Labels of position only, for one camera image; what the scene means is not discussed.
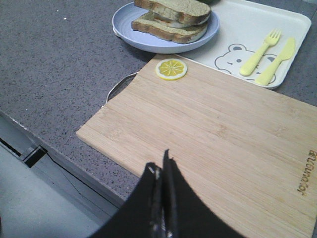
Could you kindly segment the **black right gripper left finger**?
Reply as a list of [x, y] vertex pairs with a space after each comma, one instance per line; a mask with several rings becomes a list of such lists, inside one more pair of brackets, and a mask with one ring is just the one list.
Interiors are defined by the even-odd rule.
[[91, 237], [163, 237], [161, 168], [155, 163], [147, 163], [129, 198]]

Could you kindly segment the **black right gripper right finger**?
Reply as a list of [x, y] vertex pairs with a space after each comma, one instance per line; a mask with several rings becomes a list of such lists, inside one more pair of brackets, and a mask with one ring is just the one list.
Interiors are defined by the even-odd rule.
[[236, 238], [238, 233], [213, 213], [183, 177], [169, 150], [163, 156], [163, 200], [169, 238]]

